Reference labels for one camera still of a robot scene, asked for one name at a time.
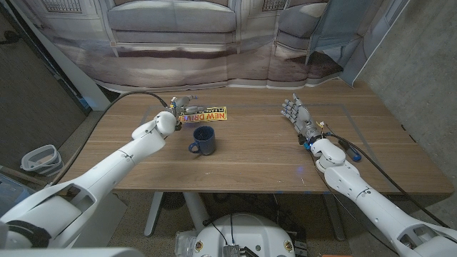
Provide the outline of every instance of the robotic hand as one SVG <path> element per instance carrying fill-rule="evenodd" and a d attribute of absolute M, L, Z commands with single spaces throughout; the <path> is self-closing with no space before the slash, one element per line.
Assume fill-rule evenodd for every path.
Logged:
<path fill-rule="evenodd" d="M 295 103 L 286 99 L 281 113 L 295 126 L 299 143 L 319 157 L 316 167 L 324 173 L 326 183 L 351 199 L 400 256 L 456 255 L 457 231 L 410 217 L 368 185 L 357 168 L 346 160 L 344 151 L 318 132 L 308 109 L 295 94 L 293 99 Z"/>
<path fill-rule="evenodd" d="M 311 118 L 308 109 L 303 105 L 297 95 L 293 94 L 292 102 L 288 99 L 283 104 L 284 110 L 281 111 L 289 121 L 292 122 L 295 130 L 298 132 L 298 143 L 309 145 L 321 137 L 316 125 Z"/>
<path fill-rule="evenodd" d="M 165 111 L 135 129 L 132 141 L 86 173 L 44 188 L 13 207 L 0 218 L 0 223 L 5 223 L 9 230 L 0 246 L 7 249 L 70 246 L 103 198 L 136 164 L 164 147 L 165 138 L 180 128 L 179 115 L 198 111 L 198 107 L 188 107 L 192 99 L 196 96 L 174 98 Z"/>

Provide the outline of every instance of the sofa cushion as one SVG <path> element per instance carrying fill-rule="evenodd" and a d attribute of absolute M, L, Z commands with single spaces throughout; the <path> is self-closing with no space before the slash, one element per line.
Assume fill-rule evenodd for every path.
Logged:
<path fill-rule="evenodd" d="M 287 34 L 284 31 L 278 32 L 278 43 L 284 44 L 291 48 L 306 50 L 308 49 L 309 39 L 302 39 L 296 36 Z"/>
<path fill-rule="evenodd" d="M 131 1 L 145 1 L 145 0 L 114 0 L 114 5 L 118 6 L 121 4 L 129 3 Z M 194 0 L 194 1 L 208 1 L 215 4 L 220 4 L 223 6 L 229 6 L 229 0 Z"/>
<path fill-rule="evenodd" d="M 133 1 L 108 12 L 112 29 L 123 31 L 231 32 L 236 15 L 205 1 Z"/>
<path fill-rule="evenodd" d="M 310 37 L 320 19 L 313 5 L 294 6 L 284 10 L 279 16 L 279 29 L 302 39 Z"/>
<path fill-rule="evenodd" d="M 121 43 L 182 43 L 182 44 L 230 44 L 235 42 L 235 32 L 189 33 L 189 32 L 145 32 L 116 31 Z"/>

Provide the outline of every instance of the wooden table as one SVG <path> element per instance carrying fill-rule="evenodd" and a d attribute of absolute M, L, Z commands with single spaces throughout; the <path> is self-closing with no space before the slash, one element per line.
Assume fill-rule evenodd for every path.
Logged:
<path fill-rule="evenodd" d="M 116 187 L 153 191 L 323 193 L 328 191 L 308 152 L 299 146 L 292 124 L 280 114 L 295 92 L 316 121 L 370 154 L 402 188 L 414 194 L 450 194 L 452 184 L 365 83 L 350 89 L 342 81 L 294 91 L 220 88 L 160 93 L 196 94 L 193 104 L 227 106 L 227 121 L 184 124 L 156 154 L 138 164 Z M 163 108 L 152 96 L 127 96 L 102 118 L 62 181 L 80 176 L 131 140 L 131 132 Z M 209 125 L 217 150 L 210 156 L 189 153 L 192 132 Z M 397 190 L 366 158 L 355 164 L 381 193 Z"/>

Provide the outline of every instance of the mug handle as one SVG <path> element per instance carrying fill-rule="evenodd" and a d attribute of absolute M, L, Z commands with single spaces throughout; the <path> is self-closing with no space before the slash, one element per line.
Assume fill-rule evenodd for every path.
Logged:
<path fill-rule="evenodd" d="M 192 151 L 192 148 L 193 148 L 194 146 L 197 147 L 197 151 Z M 190 151 L 191 153 L 200 153 L 200 147 L 199 147 L 199 145 L 198 145 L 197 143 L 193 142 L 193 143 L 191 143 L 191 145 L 189 146 L 189 151 Z"/>

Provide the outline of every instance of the screw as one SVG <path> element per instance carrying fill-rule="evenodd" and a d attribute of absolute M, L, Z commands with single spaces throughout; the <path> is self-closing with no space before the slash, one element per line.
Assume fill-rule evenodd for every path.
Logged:
<path fill-rule="evenodd" d="M 200 251 L 202 248 L 203 248 L 203 242 L 202 242 L 202 241 L 198 241 L 198 242 L 195 244 L 195 250 L 196 250 L 196 251 Z"/>
<path fill-rule="evenodd" d="M 291 243 L 290 241 L 284 242 L 284 248 L 285 248 L 287 251 L 292 251 L 292 249 L 293 249 L 292 243 Z"/>

